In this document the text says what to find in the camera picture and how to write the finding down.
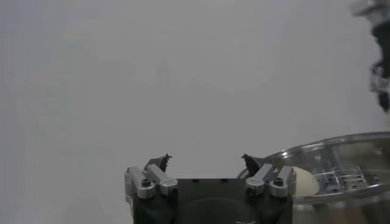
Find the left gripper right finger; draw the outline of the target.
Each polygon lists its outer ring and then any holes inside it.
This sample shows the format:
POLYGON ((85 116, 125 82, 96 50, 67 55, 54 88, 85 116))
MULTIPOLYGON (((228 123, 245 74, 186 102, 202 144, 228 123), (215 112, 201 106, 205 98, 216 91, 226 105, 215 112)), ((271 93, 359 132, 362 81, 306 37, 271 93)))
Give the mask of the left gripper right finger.
POLYGON ((257 197, 266 191, 276 198, 286 198, 296 193, 296 171, 291 166, 277 169, 269 160, 248 154, 242 156, 246 169, 240 173, 244 180, 245 192, 257 197))

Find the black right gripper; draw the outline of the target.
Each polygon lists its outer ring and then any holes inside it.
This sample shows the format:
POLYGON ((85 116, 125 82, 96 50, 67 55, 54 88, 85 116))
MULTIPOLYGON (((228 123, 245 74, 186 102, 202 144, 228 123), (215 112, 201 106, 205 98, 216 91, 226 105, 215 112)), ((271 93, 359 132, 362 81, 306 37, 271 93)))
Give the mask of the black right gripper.
POLYGON ((389 66, 389 20, 374 26, 372 35, 380 47, 382 61, 370 68, 370 90, 377 95, 381 109, 389 112, 389 74, 385 71, 389 66))

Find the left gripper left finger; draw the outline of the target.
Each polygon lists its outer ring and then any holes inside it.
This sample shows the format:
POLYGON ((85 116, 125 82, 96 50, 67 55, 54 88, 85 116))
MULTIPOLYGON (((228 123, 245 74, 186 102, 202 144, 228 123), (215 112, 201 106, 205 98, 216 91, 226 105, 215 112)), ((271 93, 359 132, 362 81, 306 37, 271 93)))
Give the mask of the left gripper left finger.
POLYGON ((124 172, 126 199, 151 199, 159 194, 175 200, 179 194, 179 181, 165 173, 171 158, 172 156, 165 154, 150 159, 142 169, 137 166, 128 167, 124 172))

